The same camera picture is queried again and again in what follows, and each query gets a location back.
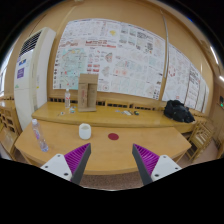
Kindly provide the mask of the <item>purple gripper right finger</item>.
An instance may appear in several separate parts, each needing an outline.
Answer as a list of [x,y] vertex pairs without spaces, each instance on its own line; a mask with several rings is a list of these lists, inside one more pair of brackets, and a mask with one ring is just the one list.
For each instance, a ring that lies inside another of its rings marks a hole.
[[181,167],[169,156],[158,156],[154,152],[137,144],[133,145],[132,154],[143,185],[148,185],[181,170]]

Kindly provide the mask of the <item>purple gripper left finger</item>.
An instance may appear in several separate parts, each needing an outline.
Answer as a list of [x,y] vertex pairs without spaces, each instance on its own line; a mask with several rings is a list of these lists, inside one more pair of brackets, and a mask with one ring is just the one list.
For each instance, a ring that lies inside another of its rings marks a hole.
[[79,185],[90,154],[91,144],[87,143],[65,155],[56,154],[42,169]]

